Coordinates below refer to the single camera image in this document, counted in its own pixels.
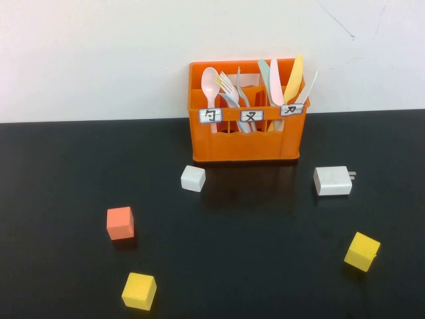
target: orange plastic crate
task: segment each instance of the orange plastic crate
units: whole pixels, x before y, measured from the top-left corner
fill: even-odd
[[[294,59],[278,60],[280,82],[288,83]],[[250,108],[245,107],[243,99],[240,108],[227,107],[226,101],[217,96],[215,107],[222,108],[222,122],[217,124],[217,133],[211,132],[210,124],[199,122],[199,110],[207,108],[207,98],[201,90],[201,77],[204,69],[213,67],[218,73],[236,74],[238,67],[242,73],[260,73],[258,61],[228,62],[194,62],[189,67],[189,94],[187,110],[191,124],[193,159],[195,161],[253,161],[253,160],[293,160],[299,158],[299,144],[303,132],[305,112],[310,105],[309,99],[304,103],[301,114],[280,116],[279,106],[270,106],[263,84],[243,88],[250,101]],[[298,94],[304,87],[304,79]],[[297,96],[286,101],[293,103]],[[264,120],[255,122],[257,132],[239,132],[236,126],[243,110],[262,110]],[[267,132],[272,120],[284,120],[284,130]]]

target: foam block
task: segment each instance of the foam block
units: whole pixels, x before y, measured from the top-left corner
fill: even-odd
[[[131,272],[122,299],[127,307],[150,310],[156,291],[157,284],[152,276]]]
[[[106,217],[106,228],[113,241],[133,237],[134,220],[130,207],[109,209]]]
[[[189,191],[201,191],[205,183],[205,169],[186,166],[181,175],[181,187]]]
[[[344,261],[358,269],[368,271],[380,245],[380,242],[357,232]]]

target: plastic spoon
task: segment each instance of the plastic spoon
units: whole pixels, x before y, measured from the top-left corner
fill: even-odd
[[[218,72],[215,68],[211,67],[206,68],[202,73],[201,88],[207,98],[208,108],[215,107],[215,98],[217,97],[218,92],[220,92],[220,87],[214,81],[216,75],[218,75]],[[211,124],[211,133],[217,133],[217,124]]]
[[[246,107],[249,108],[250,107],[250,101],[249,101],[248,97],[246,96],[245,92],[240,87],[240,81],[239,80],[240,80],[240,67],[238,68],[238,76],[236,77],[236,87],[238,89],[239,96],[245,101]],[[253,132],[255,132],[257,130],[255,123],[251,122],[250,125],[251,125],[251,130]]]

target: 刀 label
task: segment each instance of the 刀 label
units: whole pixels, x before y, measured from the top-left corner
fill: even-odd
[[[280,107],[280,116],[291,116],[301,114],[304,111],[304,104],[282,105]]]
[[[202,108],[199,110],[199,122],[220,123],[223,120],[221,108]]]
[[[261,110],[241,111],[240,113],[241,122],[262,121],[263,119],[264,119],[264,112]]]

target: white spoon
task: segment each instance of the white spoon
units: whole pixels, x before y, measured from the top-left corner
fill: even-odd
[[[218,72],[215,70],[215,68],[211,67],[206,68],[202,73],[201,88],[202,92],[204,92],[204,95],[207,98],[208,108],[215,107],[215,98],[217,97],[218,92],[220,92],[220,87],[214,81],[215,76],[218,76]],[[211,124],[211,133],[217,133],[217,124]]]

